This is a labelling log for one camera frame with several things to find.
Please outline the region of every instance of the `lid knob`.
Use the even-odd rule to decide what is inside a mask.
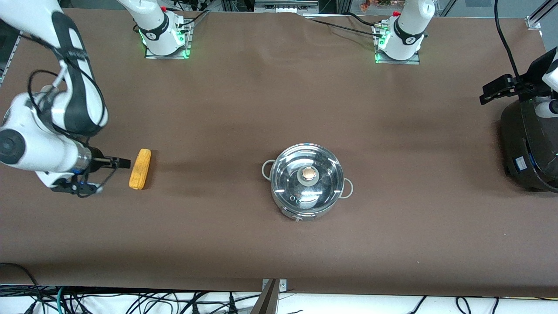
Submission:
[[[306,167],[302,170],[302,177],[306,181],[310,181],[316,177],[316,170],[314,170],[312,167]]]

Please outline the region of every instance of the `yellow corn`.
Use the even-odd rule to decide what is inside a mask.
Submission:
[[[136,163],[134,163],[134,168],[132,169],[132,174],[130,175],[130,181],[128,185],[135,189],[141,190],[145,186],[145,180],[147,178],[147,173],[149,172],[149,163],[151,161],[151,150],[142,148],[139,151],[138,157],[136,158]]]

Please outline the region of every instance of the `label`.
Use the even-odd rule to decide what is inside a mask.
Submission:
[[[523,158],[523,156],[516,158],[516,166],[519,171],[527,169],[527,164],[525,164],[525,158]]]

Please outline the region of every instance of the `pot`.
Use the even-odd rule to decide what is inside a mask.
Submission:
[[[273,163],[270,175],[267,164]],[[271,182],[271,195],[281,212],[295,221],[312,221],[326,214],[336,201],[353,194],[353,183],[328,149],[310,143],[291,146],[277,159],[262,165],[262,175]],[[345,181],[350,193],[343,195]]]

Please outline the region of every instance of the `brown tablecloth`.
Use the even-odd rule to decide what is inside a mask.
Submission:
[[[182,61],[145,60],[126,11],[68,14],[109,108],[91,144],[156,158],[149,189],[128,188],[119,170],[83,200],[0,166],[0,260],[39,283],[255,291],[277,277],[298,292],[558,291],[558,198],[503,173],[496,122],[513,99],[478,101],[511,71],[493,20],[435,18],[421,65],[398,66],[374,62],[369,36],[289,13],[210,13]],[[544,52],[539,33],[523,20],[502,28],[525,71]],[[21,42],[2,112],[37,68],[58,71],[52,53]],[[300,142],[330,149],[355,185],[309,223],[283,216],[260,174]],[[0,282],[25,280],[0,270]]]

